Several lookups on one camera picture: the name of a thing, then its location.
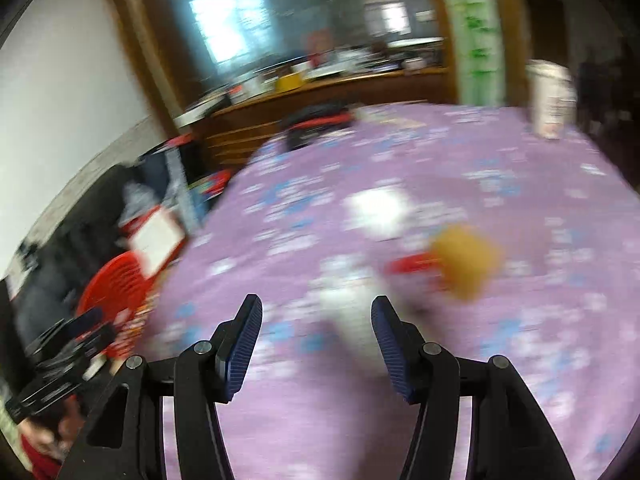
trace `silver bolt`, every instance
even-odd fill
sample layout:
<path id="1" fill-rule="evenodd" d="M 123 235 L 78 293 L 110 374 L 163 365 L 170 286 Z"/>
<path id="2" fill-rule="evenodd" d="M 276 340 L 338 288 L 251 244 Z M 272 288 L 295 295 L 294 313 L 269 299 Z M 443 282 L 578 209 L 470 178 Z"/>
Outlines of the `silver bolt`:
<path id="1" fill-rule="evenodd" d="M 508 368 L 510 364 L 509 360 L 504 355 L 497 355 L 492 359 L 492 361 L 496 368 Z"/>
<path id="2" fill-rule="evenodd" d="M 196 354 L 206 354 L 210 350 L 211 343 L 209 341 L 198 341 L 193 346 L 193 351 L 196 352 Z"/>
<path id="3" fill-rule="evenodd" d="M 438 343 L 425 343 L 422 345 L 422 350 L 428 355 L 438 355 L 442 352 L 442 347 Z"/>
<path id="4" fill-rule="evenodd" d="M 135 370 L 142 364 L 142 357 L 139 355 L 132 355 L 129 359 L 127 359 L 127 368 Z"/>

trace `table covered with purple cloth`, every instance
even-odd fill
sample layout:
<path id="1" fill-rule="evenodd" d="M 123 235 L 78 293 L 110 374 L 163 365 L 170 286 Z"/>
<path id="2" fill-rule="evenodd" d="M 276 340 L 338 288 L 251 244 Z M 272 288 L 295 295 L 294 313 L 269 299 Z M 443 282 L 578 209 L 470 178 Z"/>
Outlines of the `table covered with purple cloth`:
<path id="1" fill-rule="evenodd" d="M 346 204 L 389 186 L 410 198 L 414 220 L 375 241 Z M 270 140 L 190 241 L 139 350 L 178 354 L 258 294 L 264 319 L 244 386 L 218 409 L 236 478 L 398 478 L 417 407 L 361 366 L 314 287 L 336 260 L 381 272 L 453 221 L 504 251 L 482 298 L 461 304 L 420 274 L 388 286 L 453 354 L 508 356 L 576 478 L 596 479 L 640 413 L 640 203 L 580 133 L 540 139 L 516 108 L 367 107 L 349 130 L 295 152 Z M 469 417 L 462 399 L 456 480 Z M 167 403 L 169 479 L 179 478 L 173 428 Z"/>

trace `red plastic basket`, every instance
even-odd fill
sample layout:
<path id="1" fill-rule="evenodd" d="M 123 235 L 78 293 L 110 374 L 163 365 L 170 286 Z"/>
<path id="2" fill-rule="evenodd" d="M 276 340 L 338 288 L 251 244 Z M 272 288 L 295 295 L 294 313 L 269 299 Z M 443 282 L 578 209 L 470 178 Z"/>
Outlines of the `red plastic basket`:
<path id="1" fill-rule="evenodd" d="M 102 320 L 111 321 L 119 332 L 145 301 L 150 282 L 140 270 L 138 258 L 132 251 L 116 256 L 101 268 L 84 290 L 77 315 L 90 308 L 102 309 Z M 107 349 L 111 358 L 120 357 L 111 344 Z"/>

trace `red sleeve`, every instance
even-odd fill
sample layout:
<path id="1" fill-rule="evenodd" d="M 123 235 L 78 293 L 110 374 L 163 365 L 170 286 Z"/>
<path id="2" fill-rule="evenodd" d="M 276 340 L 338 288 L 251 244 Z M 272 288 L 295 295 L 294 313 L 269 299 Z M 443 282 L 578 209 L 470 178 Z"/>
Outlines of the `red sleeve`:
<path id="1" fill-rule="evenodd" d="M 33 477 L 36 480 L 55 480 L 60 471 L 60 462 L 37 452 L 23 435 L 20 436 L 20 440 L 22 449 L 33 465 L 31 469 Z"/>

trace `white container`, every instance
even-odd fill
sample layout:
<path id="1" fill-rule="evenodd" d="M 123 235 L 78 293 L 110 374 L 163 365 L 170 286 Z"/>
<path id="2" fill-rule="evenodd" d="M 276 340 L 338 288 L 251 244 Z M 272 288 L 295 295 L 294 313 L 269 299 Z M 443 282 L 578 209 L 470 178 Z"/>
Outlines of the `white container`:
<path id="1" fill-rule="evenodd" d="M 559 139 L 566 119 L 575 110 L 572 98 L 575 91 L 569 71 L 564 66 L 533 59 L 527 65 L 527 75 L 533 129 L 545 139 Z"/>

